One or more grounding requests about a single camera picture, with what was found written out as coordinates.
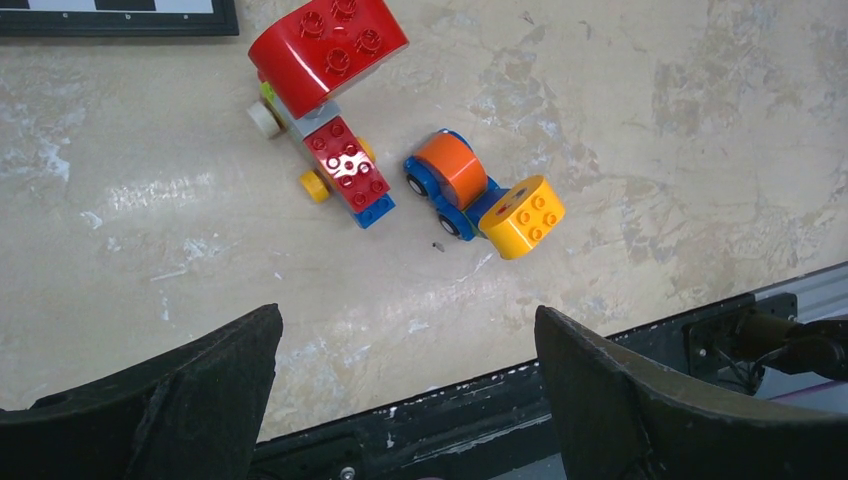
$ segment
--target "red lego brick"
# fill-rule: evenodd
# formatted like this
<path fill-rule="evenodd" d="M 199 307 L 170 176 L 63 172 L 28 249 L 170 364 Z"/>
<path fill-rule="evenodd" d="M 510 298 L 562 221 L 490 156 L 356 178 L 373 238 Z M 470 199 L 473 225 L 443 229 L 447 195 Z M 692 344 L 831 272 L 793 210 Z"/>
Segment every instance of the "red lego brick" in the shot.
<path fill-rule="evenodd" d="M 383 0 L 311 0 L 262 33 L 248 56 L 301 118 L 408 44 Z"/>
<path fill-rule="evenodd" d="M 353 213 L 362 213 L 389 191 L 389 184 L 341 117 L 306 137 L 303 144 Z"/>

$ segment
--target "toy car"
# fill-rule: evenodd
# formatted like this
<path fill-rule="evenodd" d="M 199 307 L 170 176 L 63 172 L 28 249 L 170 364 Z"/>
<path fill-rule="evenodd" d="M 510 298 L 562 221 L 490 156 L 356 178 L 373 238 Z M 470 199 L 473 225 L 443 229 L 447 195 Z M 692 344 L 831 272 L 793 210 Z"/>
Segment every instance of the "toy car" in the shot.
<path fill-rule="evenodd" d="M 248 51 L 262 99 L 248 114 L 266 137 L 284 126 L 315 160 L 300 183 L 316 202 L 337 193 L 362 228 L 395 204 L 374 152 L 332 100 L 409 44 L 383 0 L 311 0 Z"/>
<path fill-rule="evenodd" d="M 468 142 L 451 130 L 436 132 L 404 162 L 404 171 L 448 233 L 466 241 L 486 238 L 506 260 L 529 253 L 565 217 L 565 206 L 543 176 L 501 188 Z"/>

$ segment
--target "screw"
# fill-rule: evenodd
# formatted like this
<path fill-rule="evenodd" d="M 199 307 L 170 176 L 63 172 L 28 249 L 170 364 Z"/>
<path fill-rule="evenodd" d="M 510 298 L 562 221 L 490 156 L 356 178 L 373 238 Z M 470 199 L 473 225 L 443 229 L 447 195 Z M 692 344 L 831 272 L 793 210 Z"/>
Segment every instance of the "screw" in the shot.
<path fill-rule="evenodd" d="M 342 473 L 339 474 L 341 480 L 353 480 L 354 478 L 356 478 L 356 470 L 352 467 L 343 468 Z"/>

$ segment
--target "orange cylinder brick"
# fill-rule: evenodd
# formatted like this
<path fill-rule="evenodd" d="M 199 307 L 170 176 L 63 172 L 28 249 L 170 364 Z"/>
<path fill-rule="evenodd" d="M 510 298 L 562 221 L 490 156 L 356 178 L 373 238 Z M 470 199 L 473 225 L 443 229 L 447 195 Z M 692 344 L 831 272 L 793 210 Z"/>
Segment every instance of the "orange cylinder brick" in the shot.
<path fill-rule="evenodd" d="M 435 174 L 442 196 L 460 210 L 477 199 L 489 183 L 477 155 L 448 132 L 439 132 L 415 153 Z"/>

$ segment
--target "black tire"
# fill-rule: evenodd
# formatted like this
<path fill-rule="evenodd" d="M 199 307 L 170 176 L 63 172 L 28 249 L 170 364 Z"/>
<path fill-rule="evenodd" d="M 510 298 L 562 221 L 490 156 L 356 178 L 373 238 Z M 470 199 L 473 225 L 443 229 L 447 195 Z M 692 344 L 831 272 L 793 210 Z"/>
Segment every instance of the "black tire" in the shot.
<path fill-rule="evenodd" d="M 442 224 L 442 228 L 444 228 L 446 232 L 450 233 L 454 237 L 459 237 L 459 229 L 456 228 L 456 225 L 454 225 L 453 222 L 448 220 L 448 217 L 439 215 L 439 223 Z"/>
<path fill-rule="evenodd" d="M 412 189 L 419 197 L 427 196 L 427 189 L 424 188 L 424 185 L 418 181 L 417 178 L 413 177 L 412 174 L 406 176 L 406 183 L 409 184 L 409 188 Z"/>

